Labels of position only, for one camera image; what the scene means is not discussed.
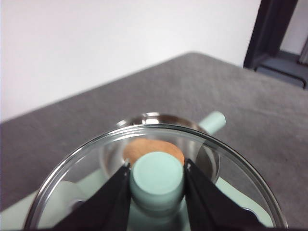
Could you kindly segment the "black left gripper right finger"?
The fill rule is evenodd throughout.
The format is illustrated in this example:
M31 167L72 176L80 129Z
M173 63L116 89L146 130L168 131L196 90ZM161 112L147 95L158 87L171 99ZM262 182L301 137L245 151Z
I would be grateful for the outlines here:
M185 200L192 231L264 231L255 215L242 209L196 166L184 164Z

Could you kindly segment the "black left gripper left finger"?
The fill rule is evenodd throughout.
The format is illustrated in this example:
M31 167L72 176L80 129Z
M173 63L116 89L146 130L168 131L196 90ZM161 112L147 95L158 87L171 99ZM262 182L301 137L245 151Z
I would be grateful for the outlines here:
M57 223L53 231L125 231L131 194L130 165L120 169L86 202Z

